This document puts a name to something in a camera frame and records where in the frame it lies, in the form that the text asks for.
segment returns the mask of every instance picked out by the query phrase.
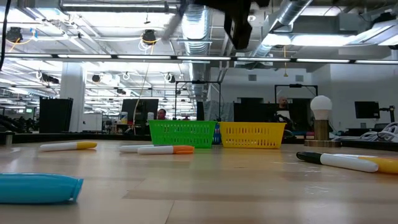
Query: blue object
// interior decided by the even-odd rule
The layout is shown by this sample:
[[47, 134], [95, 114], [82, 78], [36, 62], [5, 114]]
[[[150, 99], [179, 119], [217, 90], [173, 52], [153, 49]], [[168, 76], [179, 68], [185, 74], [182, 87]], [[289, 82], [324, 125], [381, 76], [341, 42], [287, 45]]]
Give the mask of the blue object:
[[0, 174], [0, 203], [76, 202], [82, 185], [58, 174]]
[[216, 124], [216, 128], [214, 129], [213, 144], [221, 144], [221, 132], [219, 123]]

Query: green basket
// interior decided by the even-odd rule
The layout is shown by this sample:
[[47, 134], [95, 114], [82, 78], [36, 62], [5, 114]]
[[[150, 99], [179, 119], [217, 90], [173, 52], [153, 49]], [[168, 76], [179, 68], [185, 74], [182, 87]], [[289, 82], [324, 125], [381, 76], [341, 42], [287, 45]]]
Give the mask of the green basket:
[[149, 121], [153, 144], [211, 148], [216, 121]]

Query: light bulb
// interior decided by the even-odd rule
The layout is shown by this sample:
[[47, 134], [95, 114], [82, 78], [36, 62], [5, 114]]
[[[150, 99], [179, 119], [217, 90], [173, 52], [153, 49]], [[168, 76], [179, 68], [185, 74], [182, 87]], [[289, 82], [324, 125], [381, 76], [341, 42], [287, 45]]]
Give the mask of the light bulb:
[[331, 100], [325, 96], [316, 96], [311, 101], [311, 110], [316, 120], [327, 120], [331, 111]]

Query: pillar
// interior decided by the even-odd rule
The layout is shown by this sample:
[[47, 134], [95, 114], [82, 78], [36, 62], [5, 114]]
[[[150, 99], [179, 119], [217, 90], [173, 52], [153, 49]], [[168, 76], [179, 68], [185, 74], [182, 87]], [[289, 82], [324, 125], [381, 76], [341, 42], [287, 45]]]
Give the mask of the pillar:
[[62, 65], [60, 98], [73, 99], [69, 131], [83, 131], [85, 109], [86, 71], [82, 63], [64, 62]]

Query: table surface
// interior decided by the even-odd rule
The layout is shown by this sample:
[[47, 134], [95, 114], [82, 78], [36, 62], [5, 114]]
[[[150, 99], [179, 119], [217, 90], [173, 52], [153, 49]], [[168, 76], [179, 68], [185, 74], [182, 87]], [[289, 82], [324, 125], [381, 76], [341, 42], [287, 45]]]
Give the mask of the table surface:
[[96, 150], [0, 148], [1, 172], [83, 177], [77, 204], [0, 205], [4, 224], [398, 223], [398, 176], [300, 162], [297, 151], [398, 158], [369, 149], [198, 149], [194, 155], [120, 154], [148, 144], [98, 141]]

